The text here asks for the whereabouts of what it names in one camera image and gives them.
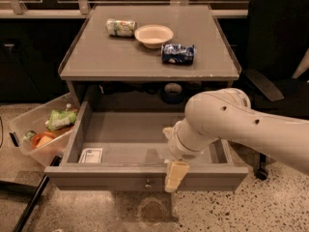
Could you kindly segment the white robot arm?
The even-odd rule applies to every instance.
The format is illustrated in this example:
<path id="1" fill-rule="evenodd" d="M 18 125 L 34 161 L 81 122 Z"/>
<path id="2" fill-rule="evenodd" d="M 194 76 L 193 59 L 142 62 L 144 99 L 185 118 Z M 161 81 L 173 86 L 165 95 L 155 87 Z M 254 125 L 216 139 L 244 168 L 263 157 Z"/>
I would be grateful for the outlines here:
<path id="1" fill-rule="evenodd" d="M 212 142 L 225 139 L 309 174 L 309 121 L 251 108 L 249 97 L 238 88 L 201 92 L 191 97 L 184 118 L 163 130 L 171 155 L 165 190 L 173 192 L 189 170 L 187 155 L 203 154 Z"/>

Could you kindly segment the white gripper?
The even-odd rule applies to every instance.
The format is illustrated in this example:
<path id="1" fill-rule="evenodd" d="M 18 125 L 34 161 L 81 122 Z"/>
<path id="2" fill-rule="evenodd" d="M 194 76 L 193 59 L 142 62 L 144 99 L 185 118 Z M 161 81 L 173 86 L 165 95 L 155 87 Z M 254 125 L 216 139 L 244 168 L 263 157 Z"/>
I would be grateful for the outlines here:
<path id="1" fill-rule="evenodd" d="M 176 159 L 165 161 L 165 191 L 173 192 L 178 189 L 189 170 L 186 161 L 195 160 L 203 155 L 217 137 L 201 134 L 186 119 L 178 121 L 173 127 L 164 128 L 162 133 L 167 138 L 171 155 Z"/>

